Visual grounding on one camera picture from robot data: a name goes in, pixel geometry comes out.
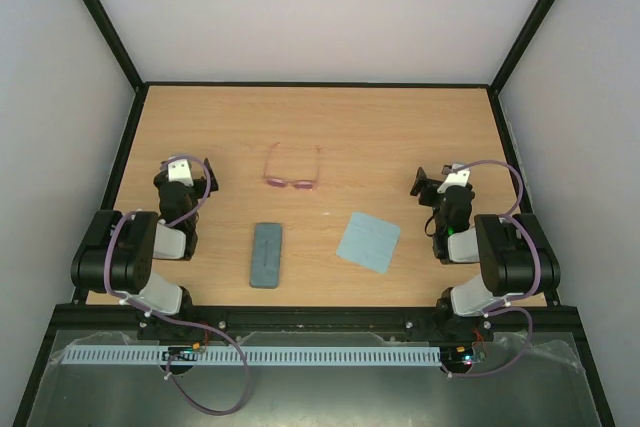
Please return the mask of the light blue cleaning cloth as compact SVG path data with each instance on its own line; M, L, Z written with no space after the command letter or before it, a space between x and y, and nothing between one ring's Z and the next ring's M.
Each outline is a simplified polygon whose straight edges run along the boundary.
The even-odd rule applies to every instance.
M336 255L379 274L391 264L401 234L399 226L361 212L354 212Z

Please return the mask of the grey glasses case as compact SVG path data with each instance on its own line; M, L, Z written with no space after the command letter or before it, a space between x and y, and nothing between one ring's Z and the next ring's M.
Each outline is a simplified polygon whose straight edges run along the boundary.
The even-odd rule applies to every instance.
M275 289L279 285L283 228L278 223L258 223L254 229L249 285Z

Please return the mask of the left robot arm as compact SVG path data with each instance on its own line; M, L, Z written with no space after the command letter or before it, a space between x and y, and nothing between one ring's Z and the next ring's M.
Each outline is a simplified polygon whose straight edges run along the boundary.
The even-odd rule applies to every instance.
M219 190L210 161L178 155L164 161L153 184L159 210L99 210L72 260L78 289L107 294L145 317L188 320L193 304L187 288L153 268L155 260L189 261L195 254L199 209Z

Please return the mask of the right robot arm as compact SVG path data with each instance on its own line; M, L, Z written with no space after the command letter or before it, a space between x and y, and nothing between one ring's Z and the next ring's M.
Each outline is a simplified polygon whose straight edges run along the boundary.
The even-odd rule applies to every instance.
M431 209L425 234L443 264L477 264L480 273L443 291L436 303L436 326L445 337L460 337L471 317L488 317L515 301L559 286L559 261L537 217L514 204L503 214L472 214L475 192L469 182L477 162L443 167L432 179L418 168L410 195Z

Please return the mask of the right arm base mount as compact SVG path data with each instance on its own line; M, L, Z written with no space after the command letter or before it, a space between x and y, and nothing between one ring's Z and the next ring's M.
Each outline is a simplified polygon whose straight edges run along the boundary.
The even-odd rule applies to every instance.
M406 338L430 344L471 344L480 339L490 342L494 334L478 317L459 317L443 314L434 307L406 308L403 310Z

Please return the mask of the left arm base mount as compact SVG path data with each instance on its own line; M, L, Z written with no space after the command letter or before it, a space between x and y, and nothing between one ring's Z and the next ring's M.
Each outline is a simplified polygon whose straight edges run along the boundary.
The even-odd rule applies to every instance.
M140 310L136 310L135 315L139 324L144 324L144 327L139 327L138 330L139 340L157 340L164 344L180 342L195 343L196 341L204 341L205 338L208 338L209 341L222 341L219 335L214 335L205 329L175 325L160 320L156 316L147 318ZM220 328L219 324L221 322L227 324L229 322L228 317L229 310L227 308L196 306L192 309L182 311L179 315L175 316L175 319L206 324L216 329L225 330L225 327Z

